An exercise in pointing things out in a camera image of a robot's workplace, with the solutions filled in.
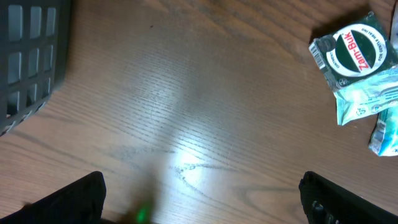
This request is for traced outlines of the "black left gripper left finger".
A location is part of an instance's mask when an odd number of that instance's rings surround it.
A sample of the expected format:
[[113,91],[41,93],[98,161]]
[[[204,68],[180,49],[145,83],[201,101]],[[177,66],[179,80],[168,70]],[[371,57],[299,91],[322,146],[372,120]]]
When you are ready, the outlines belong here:
[[101,223],[106,186],[94,171],[43,199],[1,218],[1,224]]

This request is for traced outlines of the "green Zam-Buk tin box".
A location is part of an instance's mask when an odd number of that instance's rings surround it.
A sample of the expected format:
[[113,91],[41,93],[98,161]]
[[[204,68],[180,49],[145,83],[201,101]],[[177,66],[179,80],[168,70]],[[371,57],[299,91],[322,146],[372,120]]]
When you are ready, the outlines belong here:
[[315,38],[308,49],[334,92],[397,66],[397,54],[372,11]]

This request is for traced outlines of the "yellow white snack bag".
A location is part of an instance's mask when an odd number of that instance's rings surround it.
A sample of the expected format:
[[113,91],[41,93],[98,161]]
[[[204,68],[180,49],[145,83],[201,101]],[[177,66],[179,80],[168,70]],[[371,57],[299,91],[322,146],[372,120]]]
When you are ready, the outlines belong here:
[[384,90],[384,99],[378,105],[377,123],[369,148],[377,156],[397,156],[397,67],[392,70],[394,86]]

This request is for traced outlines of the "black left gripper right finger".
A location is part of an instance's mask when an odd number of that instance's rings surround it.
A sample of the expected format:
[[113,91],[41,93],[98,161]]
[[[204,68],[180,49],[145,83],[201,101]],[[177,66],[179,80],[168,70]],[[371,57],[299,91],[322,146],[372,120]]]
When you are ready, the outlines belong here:
[[397,223],[397,215],[307,171],[299,183],[300,199],[309,224]]

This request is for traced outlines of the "teal snack packet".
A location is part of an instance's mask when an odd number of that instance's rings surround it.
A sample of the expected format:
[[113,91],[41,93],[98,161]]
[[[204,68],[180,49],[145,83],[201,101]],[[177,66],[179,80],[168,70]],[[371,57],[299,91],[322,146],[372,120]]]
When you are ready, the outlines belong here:
[[339,126],[397,106],[397,67],[344,87],[335,97]]

